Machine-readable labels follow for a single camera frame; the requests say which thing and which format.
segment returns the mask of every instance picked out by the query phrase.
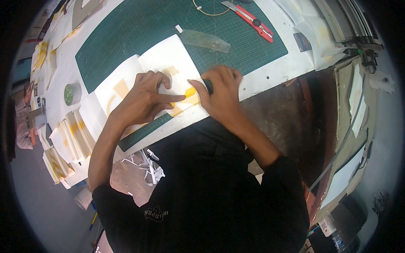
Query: cardboard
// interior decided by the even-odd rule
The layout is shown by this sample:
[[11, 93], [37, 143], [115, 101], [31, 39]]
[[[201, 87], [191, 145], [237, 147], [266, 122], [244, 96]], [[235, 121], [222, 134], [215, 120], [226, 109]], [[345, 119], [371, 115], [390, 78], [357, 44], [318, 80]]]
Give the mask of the cardboard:
[[90, 0], [82, 8], [84, 0], [76, 0], [73, 7], [72, 30], [74, 30], [97, 6], [99, 0]]

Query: finger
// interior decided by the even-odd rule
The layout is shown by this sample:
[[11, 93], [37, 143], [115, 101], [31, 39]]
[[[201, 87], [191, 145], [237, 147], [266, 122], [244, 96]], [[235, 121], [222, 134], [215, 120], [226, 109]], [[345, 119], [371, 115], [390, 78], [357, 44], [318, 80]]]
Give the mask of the finger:
[[154, 74], [155, 74], [155, 72], [153, 72], [152, 70], [149, 70], [148, 72], [143, 73], [142, 80], [139, 81], [139, 84], [144, 84], [144, 83], [147, 82]]
[[159, 84], [163, 83], [166, 89], [170, 89], [170, 78], [168, 78], [167, 75], [158, 71], [156, 74], [154, 74], [153, 78], [156, 80], [156, 88], [159, 88]]
[[215, 86], [224, 85], [224, 81], [223, 81], [220, 73], [218, 72], [218, 70], [216, 70], [216, 68], [204, 72], [201, 75], [201, 78], [210, 80], [213, 84], [212, 86], [214, 88], [214, 91], [215, 91]]
[[165, 94], [158, 94], [156, 99], [157, 103], [172, 103], [172, 102], [180, 102], [185, 99], [184, 95], [165, 95]]
[[236, 69], [232, 69], [232, 74], [233, 74], [233, 77], [235, 78], [236, 83], [238, 84], [238, 87], [239, 87], [239, 84], [241, 83], [242, 78], [243, 78], [242, 74]]
[[156, 115], [162, 110], [170, 110], [173, 109], [173, 106], [169, 103], [159, 103], [155, 104], [152, 110], [149, 112], [148, 116], [146, 117], [147, 122], [152, 122]]
[[209, 93], [207, 88], [197, 80], [187, 80], [198, 92], [201, 103], [207, 104], [209, 101]]
[[135, 77], [134, 85], [142, 81], [143, 77], [145, 77], [146, 73], [138, 73]]

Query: tabletop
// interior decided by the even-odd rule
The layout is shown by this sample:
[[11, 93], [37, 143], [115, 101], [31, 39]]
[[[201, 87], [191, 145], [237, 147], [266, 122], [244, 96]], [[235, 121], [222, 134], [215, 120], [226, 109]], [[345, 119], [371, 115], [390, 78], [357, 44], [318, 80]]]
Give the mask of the tabletop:
[[[80, 103], [72, 106], [65, 105], [63, 90], [66, 84], [79, 83], [82, 90], [81, 99], [88, 95], [76, 63], [75, 55], [97, 25], [122, 1], [123, 0], [104, 0], [84, 20], [80, 29], [74, 35], [66, 38], [56, 49], [57, 68], [51, 79], [49, 88], [44, 94], [46, 98], [47, 120], [51, 129], [55, 129], [57, 123], [60, 122], [69, 111], [80, 107]], [[293, 29], [294, 24], [284, 11], [273, 1], [255, 0], [255, 3], [260, 7], [278, 32], [288, 50], [288, 54], [245, 75], [239, 87], [240, 101], [315, 69], [309, 52], [299, 51], [293, 36], [297, 31]], [[47, 32], [44, 41], [48, 41], [51, 44], [53, 40], [56, 40], [54, 39], [55, 37], [55, 32]], [[153, 134], [148, 135], [126, 152], [117, 148], [114, 161], [116, 162], [123, 159], [141, 148], [205, 117], [207, 117], [207, 113], [202, 110], [200, 106], [194, 106], [158, 128]], [[68, 188], [87, 178], [89, 160], [90, 158], [82, 162], [81, 165], [73, 165], [76, 173], [67, 178], [65, 182], [62, 182], [65, 187]]]

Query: floor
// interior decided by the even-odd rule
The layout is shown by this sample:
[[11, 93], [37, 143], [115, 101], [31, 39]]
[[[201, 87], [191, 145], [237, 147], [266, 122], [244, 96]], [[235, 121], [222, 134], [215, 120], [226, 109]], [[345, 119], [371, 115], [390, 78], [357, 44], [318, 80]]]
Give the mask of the floor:
[[82, 187], [66, 190], [61, 183], [54, 184], [38, 136], [36, 142], [33, 150], [17, 147], [11, 162], [15, 193], [26, 221], [46, 252], [91, 252], [100, 226], [96, 219], [89, 231], [96, 211], [91, 206], [84, 211], [75, 203]]
[[[250, 97], [242, 101], [241, 106], [280, 151], [297, 163], [316, 145], [318, 131], [313, 127], [299, 81], [288, 86], [279, 85]], [[256, 161], [249, 164], [248, 171], [253, 175], [263, 173]], [[116, 162], [110, 182], [114, 189], [131, 193], [135, 203], [141, 206], [149, 200], [154, 189], [145, 182], [144, 177], [145, 170], [138, 169], [132, 163]]]

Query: printed logo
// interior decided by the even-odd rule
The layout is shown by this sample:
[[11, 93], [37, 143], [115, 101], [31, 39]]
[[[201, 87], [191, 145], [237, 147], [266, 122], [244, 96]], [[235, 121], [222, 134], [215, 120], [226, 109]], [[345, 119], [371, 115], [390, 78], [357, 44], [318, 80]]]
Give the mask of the printed logo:
[[169, 211], [161, 211], [159, 206], [148, 208], [143, 211], [145, 219], [151, 219], [152, 221], [161, 222], [163, 218], [169, 214]]

